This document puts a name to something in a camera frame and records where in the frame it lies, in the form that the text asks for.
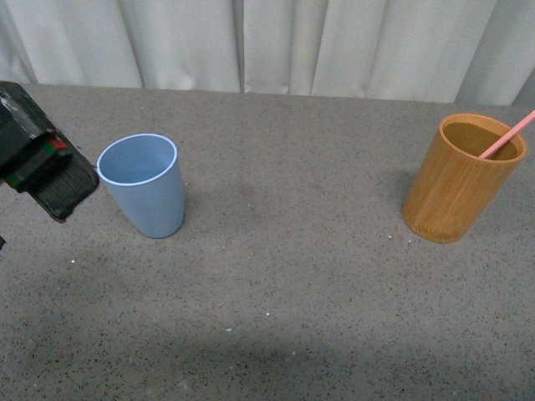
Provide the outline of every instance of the straw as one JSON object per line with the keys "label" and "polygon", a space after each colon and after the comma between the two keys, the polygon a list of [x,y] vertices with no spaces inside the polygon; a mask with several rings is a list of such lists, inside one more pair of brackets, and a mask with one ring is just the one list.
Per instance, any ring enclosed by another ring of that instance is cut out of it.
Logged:
{"label": "straw", "polygon": [[489,156],[494,155],[498,149],[500,149],[502,146],[504,146],[509,140],[512,139],[513,136],[518,134],[520,131],[522,131],[524,128],[527,127],[528,124],[530,124],[532,121],[535,120],[535,110],[532,111],[530,114],[528,114],[522,121],[520,121],[517,125],[512,127],[509,132],[507,132],[503,137],[501,137],[499,140],[497,140],[490,148],[485,150],[479,157],[482,159],[486,159]]}

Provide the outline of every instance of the speckled surface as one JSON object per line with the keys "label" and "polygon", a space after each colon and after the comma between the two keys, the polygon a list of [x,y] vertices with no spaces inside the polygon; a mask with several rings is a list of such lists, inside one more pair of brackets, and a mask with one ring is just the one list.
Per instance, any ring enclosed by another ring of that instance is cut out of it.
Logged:
{"label": "speckled surface", "polygon": [[2,185],[0,399],[535,398],[533,156],[459,242],[400,215],[443,117],[529,110],[27,89],[92,162],[172,138],[186,216],[151,240],[102,185],[60,225]]}

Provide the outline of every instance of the wooden cup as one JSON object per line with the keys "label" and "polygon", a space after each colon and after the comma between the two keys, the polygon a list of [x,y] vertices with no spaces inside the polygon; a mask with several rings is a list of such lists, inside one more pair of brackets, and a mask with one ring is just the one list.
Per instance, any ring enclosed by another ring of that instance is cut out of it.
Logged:
{"label": "wooden cup", "polygon": [[491,158],[478,157],[510,129],[479,114],[443,119],[403,205],[407,226],[434,242],[461,239],[527,153],[516,135]]}

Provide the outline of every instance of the robotic arm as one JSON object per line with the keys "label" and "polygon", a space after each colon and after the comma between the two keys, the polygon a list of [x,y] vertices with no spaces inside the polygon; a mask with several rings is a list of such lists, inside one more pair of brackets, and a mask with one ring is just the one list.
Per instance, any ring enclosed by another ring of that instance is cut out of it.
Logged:
{"label": "robotic arm", "polygon": [[[1,81],[0,180],[19,193],[28,192],[58,222],[99,185],[94,167],[29,94]],[[0,237],[0,248],[4,243]]]}

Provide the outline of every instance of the curtain fold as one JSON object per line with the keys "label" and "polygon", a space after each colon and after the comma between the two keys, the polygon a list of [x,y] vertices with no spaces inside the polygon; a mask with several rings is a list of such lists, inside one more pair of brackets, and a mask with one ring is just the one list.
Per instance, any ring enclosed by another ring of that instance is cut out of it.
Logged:
{"label": "curtain fold", "polygon": [[535,107],[533,0],[0,0],[0,79]]}

